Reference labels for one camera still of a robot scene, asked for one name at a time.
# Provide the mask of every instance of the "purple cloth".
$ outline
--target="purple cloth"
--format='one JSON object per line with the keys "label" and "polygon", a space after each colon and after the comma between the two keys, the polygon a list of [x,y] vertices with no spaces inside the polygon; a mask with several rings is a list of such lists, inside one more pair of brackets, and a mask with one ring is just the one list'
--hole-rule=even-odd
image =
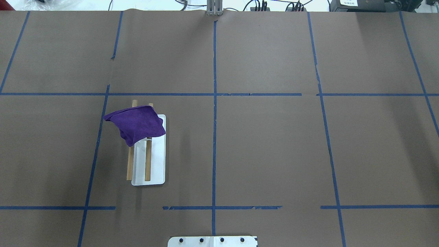
{"label": "purple cloth", "polygon": [[113,122],[120,130],[120,137],[131,147],[146,137],[158,137],[166,133],[163,119],[149,105],[136,106],[115,111],[104,116],[105,121]]}

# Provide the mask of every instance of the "wooden dowel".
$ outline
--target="wooden dowel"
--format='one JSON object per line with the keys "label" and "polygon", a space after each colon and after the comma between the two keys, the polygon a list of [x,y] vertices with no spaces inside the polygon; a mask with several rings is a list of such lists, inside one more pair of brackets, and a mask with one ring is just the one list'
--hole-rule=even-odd
{"label": "wooden dowel", "polygon": [[146,162],[145,162],[145,181],[151,181],[151,155],[152,155],[152,141],[146,141]]}
{"label": "wooden dowel", "polygon": [[[137,106],[137,100],[133,100],[132,107]],[[129,147],[128,149],[128,165],[126,167],[126,179],[132,180],[133,179],[133,166],[134,166],[134,145],[132,147]]]}

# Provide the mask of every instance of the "plastic wrap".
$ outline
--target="plastic wrap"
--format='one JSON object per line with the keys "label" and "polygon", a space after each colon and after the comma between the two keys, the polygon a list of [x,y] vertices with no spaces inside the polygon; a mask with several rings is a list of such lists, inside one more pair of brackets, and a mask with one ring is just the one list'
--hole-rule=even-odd
{"label": "plastic wrap", "polygon": [[82,0],[24,0],[22,10],[69,10]]}

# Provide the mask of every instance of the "gray metal bracket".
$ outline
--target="gray metal bracket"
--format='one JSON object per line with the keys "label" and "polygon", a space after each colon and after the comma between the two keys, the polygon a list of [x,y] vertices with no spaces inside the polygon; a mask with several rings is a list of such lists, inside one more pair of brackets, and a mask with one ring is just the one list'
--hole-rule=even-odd
{"label": "gray metal bracket", "polygon": [[222,15],[223,0],[207,0],[207,15]]}

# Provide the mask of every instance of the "label sticker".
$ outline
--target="label sticker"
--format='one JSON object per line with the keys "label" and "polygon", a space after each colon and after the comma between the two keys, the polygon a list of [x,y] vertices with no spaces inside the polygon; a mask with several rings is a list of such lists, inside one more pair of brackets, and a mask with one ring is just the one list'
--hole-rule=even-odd
{"label": "label sticker", "polygon": [[357,6],[358,7],[357,0],[340,0],[340,4],[346,5],[346,6]]}

